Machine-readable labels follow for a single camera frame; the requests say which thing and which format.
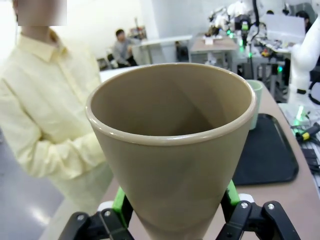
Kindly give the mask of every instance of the shirt collar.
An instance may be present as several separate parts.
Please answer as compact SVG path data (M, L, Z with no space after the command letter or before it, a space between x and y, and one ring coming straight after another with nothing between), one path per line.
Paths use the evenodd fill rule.
M62 54L67 51L67 48L64 46L58 35L53 30L50 30L50 36L57 41L58 48L42 41L23 36L22 34L19 37L17 46L18 48L28 51L29 53L36 55L42 60L49 62L54 52Z

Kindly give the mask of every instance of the gray sweater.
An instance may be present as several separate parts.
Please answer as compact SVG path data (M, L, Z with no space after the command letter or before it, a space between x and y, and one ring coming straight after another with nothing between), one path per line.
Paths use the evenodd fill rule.
M112 50L112 55L114 59L119 64L128 64L127 59L132 56L131 54L128 53L128 46L137 44L139 42L140 42L139 40L131 39L131 38L126 38L124 42L116 41Z

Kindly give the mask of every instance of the beige cup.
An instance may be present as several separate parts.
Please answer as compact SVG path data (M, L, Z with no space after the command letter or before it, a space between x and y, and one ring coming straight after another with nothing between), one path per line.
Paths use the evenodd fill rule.
M204 237L256 104L238 75L192 63L131 70L90 95L87 116L151 239Z

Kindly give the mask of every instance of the green cup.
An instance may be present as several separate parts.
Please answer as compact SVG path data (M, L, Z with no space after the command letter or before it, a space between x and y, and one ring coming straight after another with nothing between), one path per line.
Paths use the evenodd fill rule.
M247 80L247 82L250 84L250 86L254 90L254 92L256 94L256 98L257 98L257 108L255 109L255 113L253 115L251 125L250 125L250 130L253 130L256 128L256 125L257 125L263 84L261 81L258 81L258 80Z

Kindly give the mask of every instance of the yellow shirt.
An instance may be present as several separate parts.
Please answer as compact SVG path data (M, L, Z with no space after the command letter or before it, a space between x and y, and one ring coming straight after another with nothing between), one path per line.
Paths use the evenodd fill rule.
M88 49L51 34L58 47L21 35L5 62L0 127L29 175L49 177L91 212L112 179L85 114L88 95L100 84L99 67Z

